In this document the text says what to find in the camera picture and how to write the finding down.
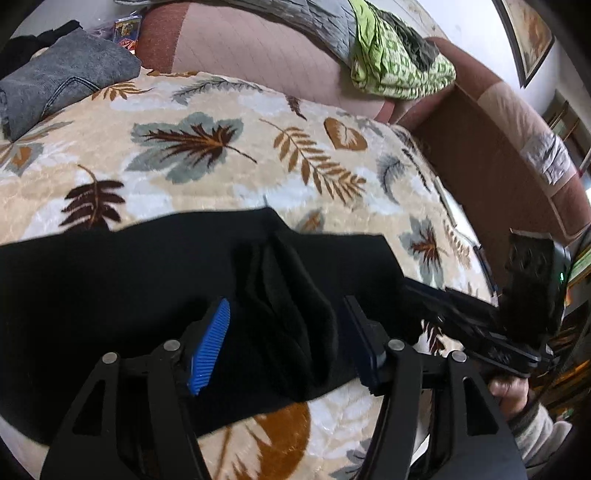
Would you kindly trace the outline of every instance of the gray folded clothing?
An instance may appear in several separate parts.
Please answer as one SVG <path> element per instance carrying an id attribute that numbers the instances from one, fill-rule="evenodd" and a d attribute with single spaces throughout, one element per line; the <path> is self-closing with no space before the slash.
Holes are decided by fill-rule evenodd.
<path id="1" fill-rule="evenodd" d="M 0 80 L 0 122 L 15 141 L 45 117 L 114 83 L 139 75 L 141 62 L 81 28 Z"/>

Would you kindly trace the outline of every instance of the colorful card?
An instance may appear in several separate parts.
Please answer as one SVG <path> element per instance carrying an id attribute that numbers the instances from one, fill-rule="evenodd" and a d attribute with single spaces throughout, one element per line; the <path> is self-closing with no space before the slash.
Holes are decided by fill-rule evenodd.
<path id="1" fill-rule="evenodd" d="M 142 23 L 140 15 L 132 15 L 131 17 L 120 18 L 115 22 L 115 33 L 113 41 L 117 45 L 127 48 L 135 55 L 135 48 L 138 44 L 139 26 Z"/>

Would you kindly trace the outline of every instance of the black frame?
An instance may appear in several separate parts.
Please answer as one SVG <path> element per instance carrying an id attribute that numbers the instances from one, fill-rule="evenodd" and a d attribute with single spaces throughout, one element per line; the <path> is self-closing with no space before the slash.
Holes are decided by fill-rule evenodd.
<path id="1" fill-rule="evenodd" d="M 538 64 L 535 66 L 534 70 L 529 74 L 529 76 L 526 75 L 525 65 L 523 63 L 523 59 L 521 58 L 521 50 L 519 49 L 519 42 L 517 41 L 517 36 L 515 35 L 515 28 L 513 27 L 513 23 L 511 22 L 511 18 L 509 17 L 509 12 L 505 7 L 505 3 L 503 0 L 492 0 L 492 2 L 495 4 L 496 10 L 499 12 L 499 16 L 501 18 L 501 21 L 503 22 L 503 26 L 505 27 L 505 31 L 507 33 L 507 37 L 509 38 L 509 43 L 511 45 L 511 50 L 513 52 L 513 58 L 515 60 L 515 66 L 517 67 L 519 85 L 522 88 L 525 88 L 530 84 L 531 79 L 535 76 L 536 73 L 538 73 L 538 70 L 545 62 L 548 53 L 550 52 L 550 50 L 552 50 L 552 47 L 554 46 L 554 40 L 556 39 L 556 36 L 554 35 L 554 33 L 551 32 L 552 40 L 550 40 L 550 45 L 548 45 L 548 49 L 546 49 L 546 52 L 544 53 Z"/>

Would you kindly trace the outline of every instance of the picture frame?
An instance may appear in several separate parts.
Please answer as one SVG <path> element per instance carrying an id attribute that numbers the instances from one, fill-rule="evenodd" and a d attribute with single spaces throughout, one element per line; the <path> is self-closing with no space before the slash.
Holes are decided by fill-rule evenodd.
<path id="1" fill-rule="evenodd" d="M 525 0 L 492 0 L 513 51 L 519 85 L 527 87 L 554 45 L 554 34 Z"/>

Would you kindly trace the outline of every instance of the bedspread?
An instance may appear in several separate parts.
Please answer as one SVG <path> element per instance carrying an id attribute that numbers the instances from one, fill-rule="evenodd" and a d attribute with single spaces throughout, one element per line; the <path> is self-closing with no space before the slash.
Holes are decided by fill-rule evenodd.
<path id="1" fill-rule="evenodd" d="M 400 127 L 234 78 L 142 70 L 0 143 L 0 241 L 268 205 L 301 232 L 381 233 L 407 276 L 490 300 L 433 180 Z M 416 348 L 445 355 L 458 344 L 424 325 Z M 428 394 L 421 402 L 417 445 Z M 214 480 L 348 479 L 380 404 L 353 380 L 199 443 Z M 1 419 L 0 434 L 38 478 L 47 447 Z"/>

